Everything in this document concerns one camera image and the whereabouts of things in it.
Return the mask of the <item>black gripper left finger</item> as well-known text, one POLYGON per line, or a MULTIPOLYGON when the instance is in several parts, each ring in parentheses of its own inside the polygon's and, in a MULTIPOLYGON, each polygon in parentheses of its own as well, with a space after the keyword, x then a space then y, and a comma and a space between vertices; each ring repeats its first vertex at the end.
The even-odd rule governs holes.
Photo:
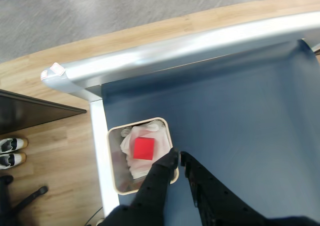
POLYGON ((100 225, 164 225, 167 189, 177 169, 179 152, 169 153, 152 164, 130 205, 119 205, 100 225))

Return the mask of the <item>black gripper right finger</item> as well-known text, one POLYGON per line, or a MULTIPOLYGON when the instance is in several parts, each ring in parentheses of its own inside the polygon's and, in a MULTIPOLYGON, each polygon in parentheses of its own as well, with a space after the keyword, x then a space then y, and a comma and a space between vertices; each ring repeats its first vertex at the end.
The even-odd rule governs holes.
POLYGON ((180 164, 189 181, 202 225, 270 225, 189 153, 180 153, 180 164))

